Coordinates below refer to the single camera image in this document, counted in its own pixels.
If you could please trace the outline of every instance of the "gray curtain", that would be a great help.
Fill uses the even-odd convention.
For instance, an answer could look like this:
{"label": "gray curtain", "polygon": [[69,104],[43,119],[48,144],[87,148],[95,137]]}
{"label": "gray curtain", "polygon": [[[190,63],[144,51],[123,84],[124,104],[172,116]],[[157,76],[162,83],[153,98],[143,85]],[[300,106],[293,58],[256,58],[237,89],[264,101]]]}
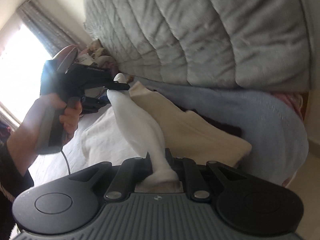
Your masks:
{"label": "gray curtain", "polygon": [[24,2],[17,9],[17,14],[52,57],[68,45],[76,44],[80,50],[86,47],[74,34],[57,22],[37,0]]}

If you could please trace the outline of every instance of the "white logo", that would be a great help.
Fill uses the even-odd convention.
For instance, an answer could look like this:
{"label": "white logo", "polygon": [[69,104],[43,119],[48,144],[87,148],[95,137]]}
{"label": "white logo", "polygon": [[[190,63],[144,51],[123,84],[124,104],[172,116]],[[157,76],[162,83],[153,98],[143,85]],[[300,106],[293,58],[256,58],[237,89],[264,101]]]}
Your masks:
{"label": "white logo", "polygon": [[154,197],[153,199],[156,200],[156,201],[159,201],[159,200],[162,199],[162,197],[158,195],[158,196]]}

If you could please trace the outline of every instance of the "gray quilted blanket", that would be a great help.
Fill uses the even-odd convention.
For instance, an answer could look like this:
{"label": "gray quilted blanket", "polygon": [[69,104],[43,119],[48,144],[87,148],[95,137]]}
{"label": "gray quilted blanket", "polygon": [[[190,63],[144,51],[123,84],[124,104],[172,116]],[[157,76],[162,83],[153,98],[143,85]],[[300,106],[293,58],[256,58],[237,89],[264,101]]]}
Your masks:
{"label": "gray quilted blanket", "polygon": [[85,0],[86,31],[122,72],[207,88],[306,91],[304,0]]}

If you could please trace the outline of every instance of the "beige cloth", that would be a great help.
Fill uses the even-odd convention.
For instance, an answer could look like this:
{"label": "beige cloth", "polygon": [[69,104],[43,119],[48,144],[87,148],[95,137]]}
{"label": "beige cloth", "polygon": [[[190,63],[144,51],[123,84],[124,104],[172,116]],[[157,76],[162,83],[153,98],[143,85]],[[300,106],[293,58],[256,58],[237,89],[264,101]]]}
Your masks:
{"label": "beige cloth", "polygon": [[181,111],[140,82],[129,92],[131,99],[157,121],[173,156],[184,156],[197,164],[215,160],[234,167],[251,151],[247,141],[215,128],[193,111]]}

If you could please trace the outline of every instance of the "light blue blanket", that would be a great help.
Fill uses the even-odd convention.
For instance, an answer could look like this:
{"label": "light blue blanket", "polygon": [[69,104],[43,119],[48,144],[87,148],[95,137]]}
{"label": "light blue blanket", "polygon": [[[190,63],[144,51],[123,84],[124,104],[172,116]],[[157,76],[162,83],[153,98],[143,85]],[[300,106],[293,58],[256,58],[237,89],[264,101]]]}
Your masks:
{"label": "light blue blanket", "polygon": [[238,126],[252,151],[239,166],[244,172],[281,185],[304,163],[308,139],[303,122],[285,103],[268,93],[222,90],[136,81],[173,103],[218,122]]}

